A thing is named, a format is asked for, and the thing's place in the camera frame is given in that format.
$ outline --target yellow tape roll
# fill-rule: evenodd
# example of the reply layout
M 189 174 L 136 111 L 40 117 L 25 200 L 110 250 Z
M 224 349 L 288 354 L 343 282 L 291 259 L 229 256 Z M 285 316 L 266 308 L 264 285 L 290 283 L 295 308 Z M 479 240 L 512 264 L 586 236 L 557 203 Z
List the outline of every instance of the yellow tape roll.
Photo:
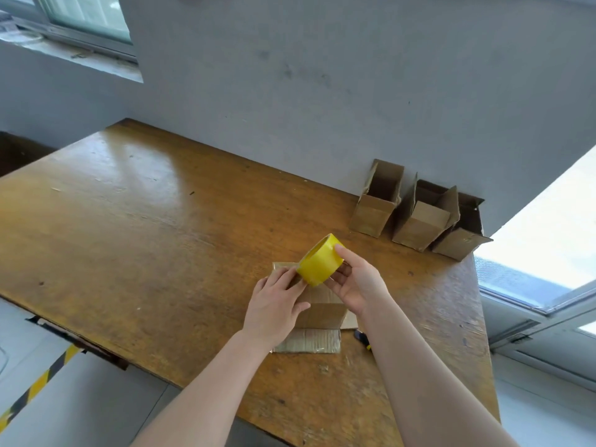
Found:
M 341 243 L 335 238 L 335 235 L 330 233 L 319 241 L 298 264 L 298 274 L 310 285 L 322 284 L 343 262 L 343 259 L 333 249 L 336 244 Z

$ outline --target gray wall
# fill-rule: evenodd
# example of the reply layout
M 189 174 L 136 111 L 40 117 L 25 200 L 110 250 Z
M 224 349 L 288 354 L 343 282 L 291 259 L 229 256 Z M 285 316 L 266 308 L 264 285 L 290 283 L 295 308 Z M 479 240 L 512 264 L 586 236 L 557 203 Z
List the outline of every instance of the gray wall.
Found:
M 0 128 L 133 117 L 359 193 L 373 158 L 494 233 L 596 143 L 596 10 L 556 0 L 120 0 L 144 83 L 0 43 Z

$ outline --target window frame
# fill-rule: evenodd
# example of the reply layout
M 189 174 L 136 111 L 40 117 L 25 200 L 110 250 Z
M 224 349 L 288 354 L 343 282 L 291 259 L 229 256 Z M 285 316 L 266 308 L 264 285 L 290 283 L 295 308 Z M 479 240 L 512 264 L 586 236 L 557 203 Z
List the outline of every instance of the window frame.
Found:
M 33 0 L 33 2 L 34 4 L 29 4 L 20 0 L 0 0 L 0 11 L 9 13 L 17 26 L 58 42 L 138 62 L 132 44 L 52 23 L 40 1 Z

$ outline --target door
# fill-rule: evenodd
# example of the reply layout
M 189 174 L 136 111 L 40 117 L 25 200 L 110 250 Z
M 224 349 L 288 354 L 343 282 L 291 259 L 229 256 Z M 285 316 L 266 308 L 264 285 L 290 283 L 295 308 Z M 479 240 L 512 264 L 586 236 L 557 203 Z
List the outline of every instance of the door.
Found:
M 494 352 L 596 390 L 596 147 L 475 254 Z

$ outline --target hand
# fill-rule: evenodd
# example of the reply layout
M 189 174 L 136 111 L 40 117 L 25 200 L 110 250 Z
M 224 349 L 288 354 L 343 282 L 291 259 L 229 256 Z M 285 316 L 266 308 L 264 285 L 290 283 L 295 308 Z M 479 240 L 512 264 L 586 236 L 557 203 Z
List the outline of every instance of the hand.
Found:
M 288 288 L 295 275 L 296 267 L 279 268 L 257 282 L 253 290 L 242 331 L 267 352 L 284 341 L 298 315 L 310 307 L 307 302 L 296 304 L 306 288 L 303 279 Z
M 325 285 L 357 316 L 362 316 L 367 302 L 391 296 L 378 270 L 348 248 L 335 245 L 336 253 L 344 260 Z

